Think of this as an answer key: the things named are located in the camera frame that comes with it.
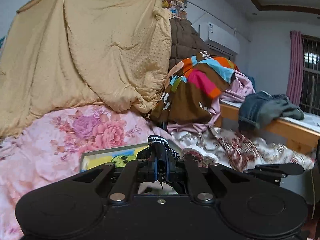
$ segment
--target wooden bed frame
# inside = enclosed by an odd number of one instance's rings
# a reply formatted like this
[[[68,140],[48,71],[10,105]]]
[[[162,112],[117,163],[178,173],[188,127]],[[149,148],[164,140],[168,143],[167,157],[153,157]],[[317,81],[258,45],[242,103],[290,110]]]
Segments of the wooden bed frame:
[[[239,109],[237,107],[220,103],[220,110],[221,116],[216,121],[215,126],[222,127],[223,118],[229,118],[231,120],[238,121]],[[320,139],[320,133],[282,119],[273,120],[263,130],[286,138],[287,142],[285,145],[289,149],[303,154],[307,154],[313,148],[316,148],[318,140]]]

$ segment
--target black device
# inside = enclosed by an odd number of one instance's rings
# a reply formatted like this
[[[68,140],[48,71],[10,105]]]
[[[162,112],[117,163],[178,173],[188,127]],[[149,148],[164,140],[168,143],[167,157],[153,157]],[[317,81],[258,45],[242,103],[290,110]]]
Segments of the black device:
[[[27,193],[16,218],[25,240],[306,239],[305,200],[255,178],[295,174],[296,165],[245,173],[218,163],[199,168],[156,140],[123,168],[105,163]],[[137,194],[139,183],[157,179],[179,194]]]

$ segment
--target pink fabric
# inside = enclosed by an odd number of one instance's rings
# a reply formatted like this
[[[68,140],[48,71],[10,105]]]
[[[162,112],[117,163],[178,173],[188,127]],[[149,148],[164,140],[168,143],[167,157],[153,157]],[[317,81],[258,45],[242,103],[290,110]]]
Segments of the pink fabric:
[[[0,240],[23,236],[14,215],[18,200],[78,173],[82,153],[144,143],[151,134],[174,140],[133,111],[91,105],[48,113],[19,138],[6,138],[0,149]]]
[[[301,32],[290,31],[291,56],[287,96],[295,104],[300,104],[303,76],[303,48]]]
[[[251,81],[243,75],[241,72],[236,71],[236,79],[232,82],[230,88],[225,90],[221,95],[220,99],[243,103],[247,95],[255,94]]]
[[[208,112],[212,114],[212,118],[208,123],[190,123],[190,124],[174,124],[168,122],[167,125],[167,131],[168,133],[172,133],[173,131],[175,132],[181,132],[181,131],[187,131],[187,132],[192,132],[192,133],[201,133],[209,126],[213,126],[215,121],[219,118],[220,116],[220,103],[219,103],[219,98],[216,98],[212,101],[211,108],[208,109]]]
[[[214,90],[216,85],[210,81],[205,73],[198,69],[192,70],[188,76],[188,82],[193,83],[198,89],[209,95]]]

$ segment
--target silver bolt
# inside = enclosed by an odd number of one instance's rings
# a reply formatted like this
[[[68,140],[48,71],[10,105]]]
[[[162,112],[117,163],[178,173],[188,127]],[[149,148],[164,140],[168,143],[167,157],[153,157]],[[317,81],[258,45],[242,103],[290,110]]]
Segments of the silver bolt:
[[[165,203],[165,200],[164,199],[158,199],[157,202],[162,205],[162,204]]]
[[[109,198],[113,201],[122,201],[125,199],[125,195],[122,193],[113,193]]]
[[[204,192],[204,193],[200,193],[198,195],[198,199],[203,200],[203,201],[209,201],[209,200],[213,199],[213,196],[210,193]]]

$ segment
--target ceiling trim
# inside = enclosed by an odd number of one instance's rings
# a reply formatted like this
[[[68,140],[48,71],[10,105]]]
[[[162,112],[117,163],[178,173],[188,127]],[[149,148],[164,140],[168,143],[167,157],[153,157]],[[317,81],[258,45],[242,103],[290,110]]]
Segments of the ceiling trim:
[[[320,15],[320,9],[294,5],[261,5],[258,0],[251,0],[259,11],[292,11],[305,12]]]

